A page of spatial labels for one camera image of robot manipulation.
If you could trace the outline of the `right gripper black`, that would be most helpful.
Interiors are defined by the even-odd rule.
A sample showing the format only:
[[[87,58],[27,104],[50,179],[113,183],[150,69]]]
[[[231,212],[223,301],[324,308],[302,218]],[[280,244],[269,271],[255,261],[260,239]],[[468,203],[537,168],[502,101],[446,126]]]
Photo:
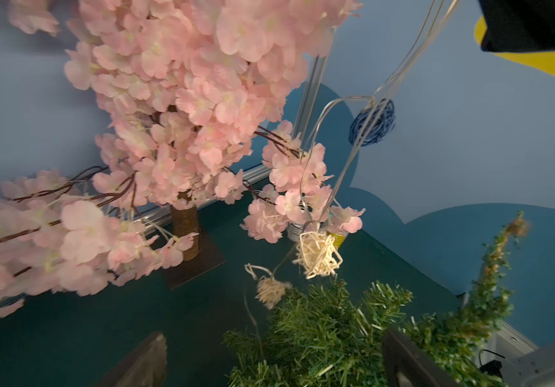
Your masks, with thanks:
[[[555,0],[480,0],[481,48],[491,53],[555,52]]]

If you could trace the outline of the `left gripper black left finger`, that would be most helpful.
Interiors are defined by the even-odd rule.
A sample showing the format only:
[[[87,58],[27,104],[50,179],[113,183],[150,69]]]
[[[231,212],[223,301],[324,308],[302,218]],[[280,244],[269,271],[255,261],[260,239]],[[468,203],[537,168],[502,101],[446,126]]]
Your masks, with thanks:
[[[163,386],[166,380],[167,344],[161,332],[146,337],[96,386]]]

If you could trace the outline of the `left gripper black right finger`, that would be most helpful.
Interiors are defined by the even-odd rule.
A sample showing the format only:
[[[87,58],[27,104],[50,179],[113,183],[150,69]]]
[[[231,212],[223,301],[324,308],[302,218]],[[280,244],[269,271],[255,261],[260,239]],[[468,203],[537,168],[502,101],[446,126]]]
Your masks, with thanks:
[[[397,329],[385,331],[382,356],[389,386],[456,386],[446,371]]]

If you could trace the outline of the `small green christmas tree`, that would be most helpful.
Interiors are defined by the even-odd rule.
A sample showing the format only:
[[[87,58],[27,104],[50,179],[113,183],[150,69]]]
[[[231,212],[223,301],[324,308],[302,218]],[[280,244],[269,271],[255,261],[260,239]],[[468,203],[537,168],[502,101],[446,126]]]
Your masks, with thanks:
[[[512,309],[511,292],[499,285],[506,270],[507,245],[527,233],[523,213],[494,237],[465,306],[444,315],[408,319],[413,295],[399,286],[374,282],[359,303],[345,282],[331,280],[308,290],[266,278],[261,301],[272,306],[266,333],[230,331],[224,344],[237,364],[231,386],[387,386],[389,356],[382,337],[396,329],[460,386],[500,386],[472,359]]]

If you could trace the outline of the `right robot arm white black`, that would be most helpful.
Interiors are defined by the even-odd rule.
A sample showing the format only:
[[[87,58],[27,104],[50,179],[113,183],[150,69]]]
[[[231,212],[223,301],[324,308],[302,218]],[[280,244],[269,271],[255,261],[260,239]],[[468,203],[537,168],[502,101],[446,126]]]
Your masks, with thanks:
[[[555,1],[482,1],[480,8],[482,51],[555,77]],[[509,386],[555,386],[555,343],[499,366]]]

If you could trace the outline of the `pink cherry blossom tree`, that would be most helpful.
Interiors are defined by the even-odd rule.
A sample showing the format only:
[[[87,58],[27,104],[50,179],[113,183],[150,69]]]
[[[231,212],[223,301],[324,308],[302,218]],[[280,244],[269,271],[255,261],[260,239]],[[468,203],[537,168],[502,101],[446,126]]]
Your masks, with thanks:
[[[64,71],[111,117],[102,165],[42,170],[0,189],[0,319],[28,296],[94,295],[192,258],[194,225],[156,230],[140,207],[193,219],[203,203],[253,200],[242,227],[276,243],[291,224],[332,243],[362,227],[340,206],[322,144],[283,117],[359,1],[81,1]]]

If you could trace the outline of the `yellow green labelled can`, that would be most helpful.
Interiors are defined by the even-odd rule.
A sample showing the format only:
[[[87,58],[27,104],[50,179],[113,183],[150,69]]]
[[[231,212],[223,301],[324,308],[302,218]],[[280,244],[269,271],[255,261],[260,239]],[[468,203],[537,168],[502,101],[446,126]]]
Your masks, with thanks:
[[[341,245],[345,242],[348,237],[348,232],[340,233],[330,233],[330,237],[333,239],[333,246],[336,250],[339,250]]]

